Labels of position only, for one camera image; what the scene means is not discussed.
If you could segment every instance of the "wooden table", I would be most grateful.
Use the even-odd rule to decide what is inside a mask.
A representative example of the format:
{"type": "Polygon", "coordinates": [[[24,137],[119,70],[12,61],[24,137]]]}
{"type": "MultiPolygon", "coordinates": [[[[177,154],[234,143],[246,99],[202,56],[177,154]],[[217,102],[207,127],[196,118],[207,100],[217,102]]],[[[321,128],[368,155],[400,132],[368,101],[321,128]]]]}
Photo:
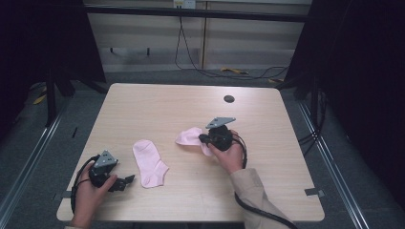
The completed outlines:
{"type": "MultiPolygon", "coordinates": [[[[256,168],[269,200],[293,221],[318,221],[324,211],[306,162],[275,89],[114,84],[108,92],[76,171],[91,156],[108,150],[119,160],[112,173],[136,175],[124,192],[108,194],[96,220],[112,221],[242,221],[227,173],[201,148],[185,149],[177,135],[204,128],[216,116],[236,117],[227,124],[247,146],[247,167],[256,168]],[[224,101],[226,95],[235,98],[224,101]],[[164,186],[144,189],[132,151],[140,139],[154,142],[170,167],[164,186]]],[[[73,174],[68,189],[75,180],[73,174]]],[[[57,217],[70,220],[70,200],[61,202],[57,217]]]]}

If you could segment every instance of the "person's arm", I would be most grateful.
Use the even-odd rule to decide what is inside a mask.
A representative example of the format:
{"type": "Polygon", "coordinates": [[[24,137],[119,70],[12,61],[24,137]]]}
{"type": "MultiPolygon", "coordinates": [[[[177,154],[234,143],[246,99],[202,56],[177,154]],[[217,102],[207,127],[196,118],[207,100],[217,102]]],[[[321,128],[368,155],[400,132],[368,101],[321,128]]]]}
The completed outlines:
{"type": "MultiPolygon", "coordinates": [[[[238,134],[236,132],[231,132],[237,137],[238,134]]],[[[229,173],[232,185],[241,201],[250,205],[251,207],[261,209],[288,220],[288,218],[268,200],[265,188],[256,170],[243,169],[243,149],[241,145],[234,143],[227,151],[224,152],[218,150],[212,144],[208,144],[208,147],[217,157],[221,166],[229,173]]],[[[245,209],[244,218],[246,229],[288,228],[278,221],[267,219],[245,209]]]]}
{"type": "Polygon", "coordinates": [[[89,170],[93,163],[88,164],[81,173],[75,200],[75,215],[67,228],[90,228],[98,206],[104,200],[108,190],[117,180],[117,175],[110,176],[103,186],[96,188],[89,180],[89,170]]]}

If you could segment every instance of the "gray floor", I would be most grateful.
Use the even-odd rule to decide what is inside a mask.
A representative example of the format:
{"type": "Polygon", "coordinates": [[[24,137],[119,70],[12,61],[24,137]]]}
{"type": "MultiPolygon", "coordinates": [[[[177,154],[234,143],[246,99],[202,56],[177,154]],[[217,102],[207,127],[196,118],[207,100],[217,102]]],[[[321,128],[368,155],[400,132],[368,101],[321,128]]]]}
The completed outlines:
{"type": "MultiPolygon", "coordinates": [[[[276,74],[271,70],[266,76],[276,74]]],[[[260,75],[263,70],[252,70],[252,75],[260,75]]],[[[267,78],[252,81],[209,78],[194,70],[108,73],[109,87],[112,83],[159,83],[185,85],[219,85],[240,87],[270,88],[267,78]]],[[[6,228],[63,228],[66,223],[56,218],[59,201],[53,200],[55,193],[64,191],[70,181],[75,165],[87,138],[96,121],[98,111],[105,94],[98,94],[87,86],[75,82],[76,93],[73,98],[58,97],[58,108],[67,103],[66,112],[44,154],[39,158],[37,167],[32,171],[21,198],[16,202],[6,228]]],[[[46,123],[47,107],[43,102],[32,105],[41,89],[32,90],[19,121],[0,143],[0,200],[11,189],[28,160],[37,140],[41,137],[46,123]]],[[[293,97],[293,89],[283,90],[286,104],[297,138],[307,135],[309,129],[293,97]]],[[[356,149],[348,142],[344,130],[333,115],[332,108],[327,109],[322,136],[327,141],[335,162],[346,180],[355,200],[364,213],[370,228],[405,228],[405,214],[394,202],[392,196],[364,164],[356,149]]],[[[303,152],[309,144],[303,145],[303,152]]],[[[298,228],[355,228],[347,208],[338,193],[330,172],[316,146],[306,156],[306,162],[315,187],[326,194],[321,198],[326,213],[320,222],[298,222],[298,228]]],[[[112,223],[95,222],[93,228],[238,228],[241,224],[208,223],[112,223]]]]}

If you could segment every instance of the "round hole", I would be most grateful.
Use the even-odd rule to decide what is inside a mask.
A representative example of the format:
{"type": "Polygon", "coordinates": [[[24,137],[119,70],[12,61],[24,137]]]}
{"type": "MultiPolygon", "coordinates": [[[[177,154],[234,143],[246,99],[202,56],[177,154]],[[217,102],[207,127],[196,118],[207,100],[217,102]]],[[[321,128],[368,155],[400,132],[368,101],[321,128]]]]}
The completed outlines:
{"type": "Polygon", "coordinates": [[[233,103],[235,101],[235,98],[232,95],[226,95],[224,97],[224,101],[227,103],[233,103]]]}

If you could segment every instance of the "human hand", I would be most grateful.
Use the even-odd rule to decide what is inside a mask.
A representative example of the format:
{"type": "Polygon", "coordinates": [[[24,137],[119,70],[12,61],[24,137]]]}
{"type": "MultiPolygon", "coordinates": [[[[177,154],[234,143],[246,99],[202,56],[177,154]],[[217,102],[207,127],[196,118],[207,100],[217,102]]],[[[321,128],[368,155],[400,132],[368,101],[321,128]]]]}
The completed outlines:
{"type": "Polygon", "coordinates": [[[75,200],[75,215],[72,218],[71,226],[80,228],[90,228],[92,219],[96,213],[98,206],[104,200],[108,190],[117,180],[117,175],[110,176],[105,183],[97,188],[89,178],[89,170],[93,163],[89,163],[81,173],[78,182],[81,182],[77,187],[75,200]]]}
{"type": "MultiPolygon", "coordinates": [[[[238,133],[230,130],[230,132],[238,137],[238,133]]],[[[226,151],[218,150],[213,144],[208,143],[209,150],[220,161],[221,166],[231,175],[232,173],[243,169],[243,148],[235,141],[232,142],[230,148],[226,151]]]]}

